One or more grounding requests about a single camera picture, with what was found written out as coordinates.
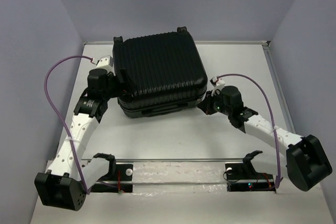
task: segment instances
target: suitcase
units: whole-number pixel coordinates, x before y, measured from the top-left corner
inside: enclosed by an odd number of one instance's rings
[[[132,38],[114,37],[114,70],[125,70],[130,95],[118,98],[130,118],[156,116],[195,107],[207,89],[207,75],[186,27],[177,32]]]

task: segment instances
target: bolt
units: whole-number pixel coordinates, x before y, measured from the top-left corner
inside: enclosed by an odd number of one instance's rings
[[[127,176],[131,176],[133,174],[133,170],[132,169],[127,169],[126,170],[126,175]]]

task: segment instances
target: ribbed suitcase shell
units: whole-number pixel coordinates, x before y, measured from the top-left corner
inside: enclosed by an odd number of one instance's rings
[[[134,84],[132,97],[118,103],[131,118],[191,108],[206,92],[207,75],[186,28],[178,32],[115,41],[114,69],[125,69]]]

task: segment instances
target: white floor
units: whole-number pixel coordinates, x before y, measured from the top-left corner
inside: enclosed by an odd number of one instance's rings
[[[255,79],[269,97],[276,124],[286,128],[261,45],[197,45],[197,48],[209,78],[242,73]],[[112,45],[86,45],[83,53],[93,57],[111,54]],[[75,104],[86,87],[90,68],[89,62],[81,62],[67,122],[71,121]],[[252,83],[240,77],[227,78],[226,83],[240,89],[246,106],[269,119],[263,96]],[[192,109],[148,119],[128,119],[114,99],[109,102],[84,158],[92,158],[98,152],[130,159],[241,158],[254,150],[274,153],[274,149],[260,140],[234,129],[223,115],[205,116],[200,110]],[[188,172],[195,167],[185,165],[184,169]],[[44,207],[38,200],[32,224],[332,223],[319,185],[307,193],[297,190],[287,180],[282,182],[277,194],[228,193],[225,185],[135,186],[134,192],[91,194],[79,212]]]

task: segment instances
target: gray wall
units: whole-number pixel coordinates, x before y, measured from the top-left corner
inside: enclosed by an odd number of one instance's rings
[[[0,223],[30,223],[34,178],[55,153],[60,125],[47,104],[48,68],[82,52],[61,0],[0,0]],[[56,105],[66,112],[79,62],[51,77]]]
[[[84,41],[187,26],[196,40],[271,40],[293,0],[62,0]]]
[[[271,43],[296,131],[316,135],[336,168],[336,0],[295,0]],[[336,221],[336,173],[322,183]]]

